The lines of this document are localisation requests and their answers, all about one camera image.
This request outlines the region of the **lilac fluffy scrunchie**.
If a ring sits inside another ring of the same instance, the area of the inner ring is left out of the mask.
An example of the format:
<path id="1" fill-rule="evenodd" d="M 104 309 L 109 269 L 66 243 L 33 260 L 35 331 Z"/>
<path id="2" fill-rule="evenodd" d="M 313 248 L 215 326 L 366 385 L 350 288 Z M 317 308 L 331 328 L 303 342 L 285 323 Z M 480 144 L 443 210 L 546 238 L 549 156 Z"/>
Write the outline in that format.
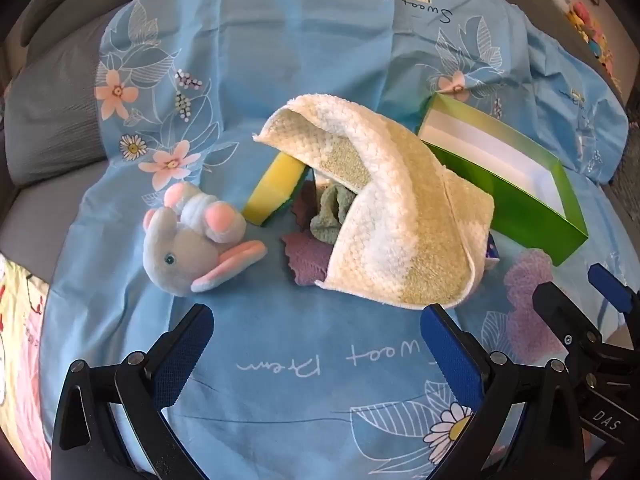
<path id="1" fill-rule="evenodd" d="M 503 279 L 513 310 L 506 316 L 506 338 L 518 362 L 534 364 L 564 352 L 544 320 L 535 312 L 538 285 L 553 281 L 551 258 L 540 249 L 526 249 Z"/>

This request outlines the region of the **blue orange tissue pack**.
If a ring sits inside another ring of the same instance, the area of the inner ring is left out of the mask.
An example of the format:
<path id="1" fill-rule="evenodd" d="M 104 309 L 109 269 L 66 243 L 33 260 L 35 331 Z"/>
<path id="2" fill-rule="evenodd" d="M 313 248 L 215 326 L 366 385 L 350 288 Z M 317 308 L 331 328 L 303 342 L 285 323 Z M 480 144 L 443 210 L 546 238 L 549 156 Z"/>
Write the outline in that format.
<path id="1" fill-rule="evenodd" d="M 493 268 L 500 261 L 500 255 L 494 237 L 488 233 L 487 248 L 485 255 L 485 266 L 487 269 Z"/>

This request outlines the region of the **cream yellow waffle towel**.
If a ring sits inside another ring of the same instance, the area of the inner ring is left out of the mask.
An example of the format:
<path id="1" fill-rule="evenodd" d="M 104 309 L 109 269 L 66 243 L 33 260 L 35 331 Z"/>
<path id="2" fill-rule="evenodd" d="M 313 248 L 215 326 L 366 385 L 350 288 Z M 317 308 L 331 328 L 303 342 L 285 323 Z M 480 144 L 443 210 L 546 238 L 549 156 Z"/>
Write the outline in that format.
<path id="1" fill-rule="evenodd" d="M 477 288 L 494 200 L 406 127 L 337 96 L 305 94 L 253 139 L 355 195 L 319 287 L 413 310 L 455 307 Z"/>

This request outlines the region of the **grey elephant plush toy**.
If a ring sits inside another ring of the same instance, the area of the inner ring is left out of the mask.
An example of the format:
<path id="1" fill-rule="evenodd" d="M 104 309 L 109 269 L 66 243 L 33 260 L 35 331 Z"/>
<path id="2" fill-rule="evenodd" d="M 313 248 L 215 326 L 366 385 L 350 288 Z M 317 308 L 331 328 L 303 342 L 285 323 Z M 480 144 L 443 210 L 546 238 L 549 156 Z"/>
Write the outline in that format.
<path id="1" fill-rule="evenodd" d="M 186 297 L 228 282 L 264 258 L 260 240 L 246 240 L 246 221 L 231 204 L 189 182 L 171 185 L 163 206 L 143 219 L 143 269 L 164 292 Z"/>

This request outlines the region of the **sage green cloth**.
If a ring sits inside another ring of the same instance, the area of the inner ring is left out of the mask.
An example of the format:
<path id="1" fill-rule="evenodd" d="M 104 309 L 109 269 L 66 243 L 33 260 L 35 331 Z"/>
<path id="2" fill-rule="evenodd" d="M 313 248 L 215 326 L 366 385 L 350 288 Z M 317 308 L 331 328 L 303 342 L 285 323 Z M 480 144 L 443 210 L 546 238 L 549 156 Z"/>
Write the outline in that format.
<path id="1" fill-rule="evenodd" d="M 330 184 L 321 194 L 318 214 L 311 219 L 311 235 L 334 245 L 356 194 L 339 183 Z"/>

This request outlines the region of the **mauve purple cloth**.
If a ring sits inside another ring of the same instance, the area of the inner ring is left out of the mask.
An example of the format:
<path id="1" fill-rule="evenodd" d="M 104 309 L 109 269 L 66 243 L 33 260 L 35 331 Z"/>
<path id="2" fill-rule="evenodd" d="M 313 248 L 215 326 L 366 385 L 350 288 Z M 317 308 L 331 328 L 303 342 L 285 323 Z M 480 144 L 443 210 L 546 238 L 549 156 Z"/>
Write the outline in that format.
<path id="1" fill-rule="evenodd" d="M 281 237 L 294 282 L 298 286 L 312 286 L 326 279 L 333 247 L 317 240 L 310 230 L 311 219 L 318 214 L 314 181 L 305 180 L 291 208 L 296 230 Z"/>

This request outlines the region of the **green cardboard box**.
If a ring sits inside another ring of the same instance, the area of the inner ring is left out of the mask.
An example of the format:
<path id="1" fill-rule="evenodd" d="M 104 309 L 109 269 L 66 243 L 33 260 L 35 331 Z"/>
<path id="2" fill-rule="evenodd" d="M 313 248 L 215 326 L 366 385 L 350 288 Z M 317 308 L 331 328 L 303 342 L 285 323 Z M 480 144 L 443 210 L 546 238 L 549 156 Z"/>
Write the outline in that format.
<path id="1" fill-rule="evenodd" d="M 418 137 L 459 177 L 492 196 L 491 227 L 559 266 L 588 240 L 562 162 L 541 145 L 476 108 L 437 93 Z"/>

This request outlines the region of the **pink patterned cushion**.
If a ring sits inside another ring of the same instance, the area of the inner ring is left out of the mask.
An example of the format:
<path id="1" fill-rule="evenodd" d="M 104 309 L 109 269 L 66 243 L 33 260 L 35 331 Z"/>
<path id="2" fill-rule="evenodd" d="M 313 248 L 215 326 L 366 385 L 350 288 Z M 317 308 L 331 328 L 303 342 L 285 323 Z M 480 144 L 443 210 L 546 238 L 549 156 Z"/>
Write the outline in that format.
<path id="1" fill-rule="evenodd" d="M 39 390 L 39 346 L 49 285 L 1 259 L 1 430 L 37 479 L 51 477 Z"/>

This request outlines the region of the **light blue floral sheet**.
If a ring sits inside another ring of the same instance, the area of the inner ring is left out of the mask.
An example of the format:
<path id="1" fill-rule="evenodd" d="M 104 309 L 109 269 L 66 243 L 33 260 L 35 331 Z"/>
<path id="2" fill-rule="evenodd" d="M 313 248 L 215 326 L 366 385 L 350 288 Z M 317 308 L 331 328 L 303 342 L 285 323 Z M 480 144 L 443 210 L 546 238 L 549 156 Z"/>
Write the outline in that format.
<path id="1" fill-rule="evenodd" d="M 191 307 L 142 266 L 142 218 L 169 179 L 153 159 L 242 207 L 272 148 L 254 141 L 289 99 L 326 93 L 419 127 L 455 73 L 470 103 L 555 154 L 588 228 L 555 281 L 605 335 L 622 325 L 587 280 L 600 262 L 631 285 L 639 261 L 602 186 L 627 140 L 602 77 L 506 0 L 134 0 L 107 25 L 98 72 L 138 90 L 130 117 L 99 121 L 106 173 L 66 237 L 40 342 L 43 426 L 70 364 L 117 364 Z M 168 422 L 217 479 L 417 479 L 425 436 L 456 404 L 420 315 L 299 286 L 282 244 L 288 208 L 247 234 L 266 258 L 201 296 L 215 333 Z"/>

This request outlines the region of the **plush toy pile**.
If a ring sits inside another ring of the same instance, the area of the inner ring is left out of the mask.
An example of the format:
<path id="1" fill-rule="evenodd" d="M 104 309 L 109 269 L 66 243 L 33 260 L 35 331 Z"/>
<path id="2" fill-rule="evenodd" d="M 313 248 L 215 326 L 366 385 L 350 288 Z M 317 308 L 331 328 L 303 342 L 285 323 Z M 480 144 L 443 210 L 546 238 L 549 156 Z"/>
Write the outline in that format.
<path id="1" fill-rule="evenodd" d="M 570 21 L 585 41 L 598 63 L 608 76 L 614 76 L 614 53 L 608 37 L 592 8 L 600 0 L 552 0 L 560 12 Z"/>

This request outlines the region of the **grey sofa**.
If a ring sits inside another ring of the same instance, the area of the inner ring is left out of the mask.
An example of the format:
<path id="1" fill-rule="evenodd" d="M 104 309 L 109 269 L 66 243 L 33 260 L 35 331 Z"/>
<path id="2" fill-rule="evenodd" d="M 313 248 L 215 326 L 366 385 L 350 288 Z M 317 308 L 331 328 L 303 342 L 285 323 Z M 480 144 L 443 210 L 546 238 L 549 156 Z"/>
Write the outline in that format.
<path id="1" fill-rule="evenodd" d="M 60 180 L 115 156 L 100 137 L 93 89 L 99 44 L 126 27 L 137 0 L 35 0 L 30 45 L 6 102 L 13 181 Z M 160 0 L 151 62 L 194 63 L 210 90 L 212 122 L 191 144 L 214 181 L 256 180 L 274 159 L 253 131 L 297 93 L 329 92 L 412 127 L 444 68 L 436 38 L 461 58 L 478 105 L 500 100 L 504 120 L 603 183 L 627 141 L 612 82 L 547 0 Z"/>

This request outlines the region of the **yellow green sponge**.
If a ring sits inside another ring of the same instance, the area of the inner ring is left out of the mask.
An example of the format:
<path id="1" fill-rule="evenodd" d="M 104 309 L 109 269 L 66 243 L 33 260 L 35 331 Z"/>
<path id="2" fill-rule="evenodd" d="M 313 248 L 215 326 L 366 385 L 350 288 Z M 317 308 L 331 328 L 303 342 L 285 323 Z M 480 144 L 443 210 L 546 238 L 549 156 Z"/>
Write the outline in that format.
<path id="1" fill-rule="evenodd" d="M 245 219 L 254 226 L 262 226 L 292 200 L 306 172 L 307 166 L 300 160 L 277 154 L 245 204 Z"/>

